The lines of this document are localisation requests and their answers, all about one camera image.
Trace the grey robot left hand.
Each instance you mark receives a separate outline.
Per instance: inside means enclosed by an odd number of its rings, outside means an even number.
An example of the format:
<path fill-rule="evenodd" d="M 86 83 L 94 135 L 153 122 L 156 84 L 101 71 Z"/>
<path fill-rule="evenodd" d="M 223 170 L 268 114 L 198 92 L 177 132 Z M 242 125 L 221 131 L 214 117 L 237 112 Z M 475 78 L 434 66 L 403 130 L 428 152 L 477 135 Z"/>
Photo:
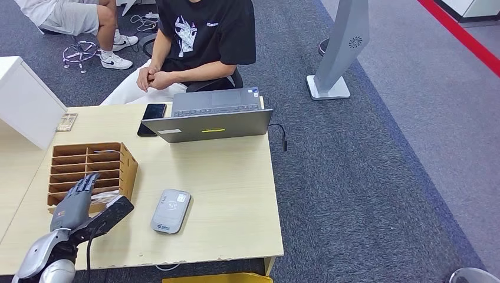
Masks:
<path fill-rule="evenodd" d="M 88 219 L 92 191 L 99 173 L 90 173 L 80 179 L 56 206 L 50 223 L 50 231 L 74 229 Z"/>

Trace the person's right hand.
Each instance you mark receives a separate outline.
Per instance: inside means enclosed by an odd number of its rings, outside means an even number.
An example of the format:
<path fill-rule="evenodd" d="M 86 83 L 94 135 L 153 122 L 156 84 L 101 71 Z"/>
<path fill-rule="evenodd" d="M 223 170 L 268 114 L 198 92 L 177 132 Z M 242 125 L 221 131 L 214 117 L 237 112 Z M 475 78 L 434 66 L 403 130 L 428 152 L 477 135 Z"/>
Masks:
<path fill-rule="evenodd" d="M 157 66 L 147 66 L 139 69 L 139 74 L 137 77 L 137 86 L 139 89 L 141 89 L 144 92 L 147 92 L 149 88 L 149 82 L 152 80 L 149 78 L 150 75 L 154 75 L 155 73 L 159 72 L 160 68 Z"/>

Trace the person's left hand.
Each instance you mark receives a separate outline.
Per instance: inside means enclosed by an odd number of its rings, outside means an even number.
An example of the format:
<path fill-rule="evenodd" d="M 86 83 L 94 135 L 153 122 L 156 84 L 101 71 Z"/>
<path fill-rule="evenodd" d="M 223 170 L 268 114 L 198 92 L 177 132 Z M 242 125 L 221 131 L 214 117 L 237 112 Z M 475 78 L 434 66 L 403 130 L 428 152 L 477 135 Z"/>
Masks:
<path fill-rule="evenodd" d="M 148 79 L 149 87 L 156 90 L 164 90 L 176 82 L 175 73 L 159 71 L 154 74 L 149 74 Z"/>

